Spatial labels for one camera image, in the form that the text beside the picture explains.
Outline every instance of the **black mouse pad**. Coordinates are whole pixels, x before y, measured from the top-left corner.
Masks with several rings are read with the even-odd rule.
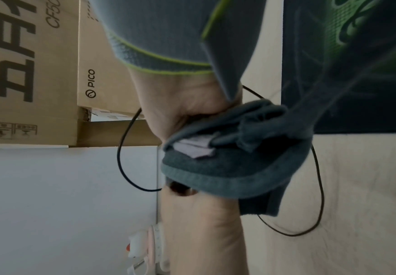
[[[282,104],[292,107],[378,0],[284,1]],[[317,134],[396,132],[396,50],[317,123]]]

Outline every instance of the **cardboard box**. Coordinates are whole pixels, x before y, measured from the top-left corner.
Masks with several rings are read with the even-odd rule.
[[[0,0],[0,143],[74,145],[78,0]]]
[[[132,117],[140,108],[133,81],[87,0],[80,3],[78,47],[78,106]]]

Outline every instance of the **wooden floor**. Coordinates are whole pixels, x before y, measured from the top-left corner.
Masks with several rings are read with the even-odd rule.
[[[282,1],[268,0],[242,83],[280,102]],[[255,99],[245,92],[246,101]],[[317,135],[326,203],[321,226],[290,238],[243,218],[251,275],[396,275],[396,135]],[[277,218],[288,232],[312,226],[320,206],[312,155],[295,174]]]

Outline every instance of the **yellow-green stitching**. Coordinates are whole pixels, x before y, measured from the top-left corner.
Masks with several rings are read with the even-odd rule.
[[[213,24],[216,22],[216,20],[220,19],[224,15],[230,3],[231,0],[220,0],[220,2],[216,5],[215,9],[210,15],[210,19],[208,20],[207,24],[204,27],[204,30],[202,31],[202,40],[207,38],[208,34],[210,33],[211,27],[213,27]]]
[[[132,44],[130,44],[129,42],[125,41],[124,39],[118,37],[115,33],[113,33],[111,30],[106,29],[106,31],[113,36],[115,39],[117,39],[118,41],[120,41],[121,43],[123,43],[124,45],[138,51],[141,53],[144,53],[146,55],[149,55],[151,57],[157,58],[157,59],[161,59],[161,60],[165,60],[165,61],[169,61],[169,62],[174,62],[174,63],[179,63],[179,64],[185,64],[185,65],[194,65],[194,66],[210,66],[210,63],[205,63],[205,62],[192,62],[192,61],[184,61],[184,60],[178,60],[178,59],[173,59],[173,58],[169,58],[169,57],[164,57],[161,55],[158,55],[156,53],[151,53],[149,51],[143,50],[141,48],[138,48]]]
[[[156,71],[156,70],[151,70],[151,69],[145,69],[138,67],[136,65],[127,63],[123,60],[121,60],[122,63],[125,64],[125,66],[130,67],[132,69],[135,69],[137,71],[141,72],[147,72],[147,73],[153,73],[153,74],[161,74],[161,75],[200,75],[200,74],[210,74],[213,73],[213,71],[196,71],[196,72],[189,72],[189,71],[179,71],[179,72],[170,72],[170,71]]]

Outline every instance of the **black cord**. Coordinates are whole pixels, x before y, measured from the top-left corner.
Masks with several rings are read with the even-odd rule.
[[[117,147],[117,153],[116,153],[116,160],[117,160],[117,166],[119,168],[119,171],[121,172],[122,176],[134,187],[136,187],[137,189],[144,191],[144,192],[158,192],[161,191],[160,189],[146,189],[143,187],[140,187],[139,185],[135,184],[133,181],[131,181],[127,175],[124,172],[124,169],[122,169],[122,164],[121,164],[121,149],[122,146],[124,146],[124,140],[125,137],[127,136],[128,132],[130,131],[131,127],[133,126],[134,122],[136,121],[136,119],[139,117],[140,113],[142,113],[142,109],[140,108],[137,113],[134,115],[134,117],[131,119],[130,124],[128,124],[127,129],[125,130],[125,133],[122,135],[121,138],[121,143],[119,143],[119,146]]]
[[[246,87],[245,85],[243,85],[243,88],[244,88],[245,90],[251,92],[253,95],[259,97],[260,99],[263,99],[263,98],[264,98],[264,97],[262,97],[261,95],[259,95],[258,93],[256,93],[255,91],[253,91],[252,89]],[[135,122],[136,119],[139,117],[139,115],[140,115],[141,112],[142,112],[142,109],[139,109],[139,110],[137,111],[137,113],[136,113],[136,114],[134,115],[134,117],[131,119],[130,124],[128,125],[127,129],[125,130],[125,133],[122,135],[121,143],[119,144],[119,146],[118,146],[118,148],[117,148],[117,154],[116,154],[117,166],[118,166],[119,171],[121,172],[122,176],[123,176],[132,186],[134,186],[135,188],[137,188],[137,189],[139,189],[139,190],[141,190],[141,191],[144,191],[144,192],[158,192],[158,191],[161,191],[161,188],[160,188],[160,189],[146,189],[146,188],[142,188],[142,187],[138,186],[137,184],[135,184],[132,180],[130,180],[130,179],[127,177],[127,175],[125,174],[124,170],[122,169],[122,164],[121,164],[121,149],[122,149],[122,146],[124,145],[124,140],[125,140],[125,138],[126,138],[128,132],[130,131],[131,127],[133,126],[134,122]],[[316,150],[314,149],[314,146],[311,146],[311,151],[313,152],[314,162],[316,163],[317,179],[318,179],[318,182],[319,182],[320,196],[321,196],[321,199],[322,199],[322,202],[320,203],[319,216],[318,216],[318,218],[317,218],[316,223],[315,223],[311,228],[309,228],[309,229],[307,229],[307,230],[305,230],[305,231],[303,231],[303,232],[300,232],[300,233],[296,233],[296,234],[287,234],[287,233],[284,233],[284,232],[279,231],[279,230],[276,229],[276,228],[273,228],[273,227],[270,226],[268,223],[266,223],[266,222],[262,219],[262,217],[260,217],[260,215],[257,215],[258,218],[259,218],[265,225],[267,225],[267,227],[269,227],[270,229],[272,229],[273,231],[275,231],[275,232],[277,232],[277,233],[279,233],[279,234],[281,234],[281,235],[288,236],[288,237],[299,237],[299,236],[302,236],[302,235],[306,235],[306,234],[310,233],[311,231],[313,231],[314,229],[316,229],[316,228],[319,226],[320,222],[322,221],[323,209],[324,209],[324,206],[325,206],[325,193],[324,193],[324,191],[323,191],[322,176],[320,175],[319,161],[318,161],[318,159],[317,159],[317,154],[316,154]]]

